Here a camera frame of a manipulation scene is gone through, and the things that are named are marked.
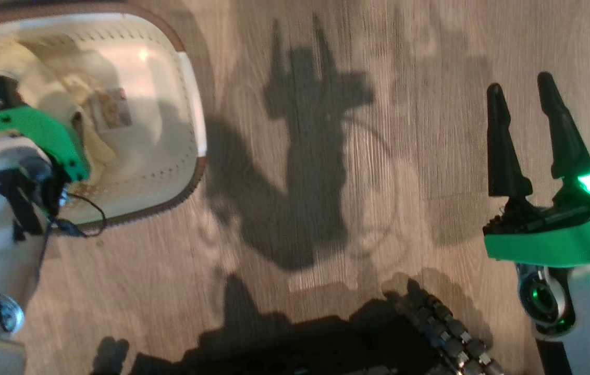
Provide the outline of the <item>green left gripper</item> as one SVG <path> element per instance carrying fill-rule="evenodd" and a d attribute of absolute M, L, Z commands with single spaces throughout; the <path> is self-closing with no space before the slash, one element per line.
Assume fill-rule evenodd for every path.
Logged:
<path fill-rule="evenodd" d="M 70 124 L 24 105 L 0 110 L 0 132 L 15 131 L 29 138 L 62 167 L 70 181 L 87 181 L 92 168 L 80 135 Z"/>

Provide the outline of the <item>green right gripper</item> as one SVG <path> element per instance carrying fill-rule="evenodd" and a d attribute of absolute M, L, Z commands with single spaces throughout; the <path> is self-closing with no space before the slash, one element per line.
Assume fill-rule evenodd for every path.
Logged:
<path fill-rule="evenodd" d="M 548 118 L 551 176 L 562 180 L 552 207 L 509 205 L 483 227 L 489 258 L 554 268 L 590 265 L 590 154 L 550 72 L 537 76 L 540 105 Z M 487 168 L 490 197 L 526 198 L 531 181 L 522 173 L 511 116 L 499 83 L 486 90 Z"/>

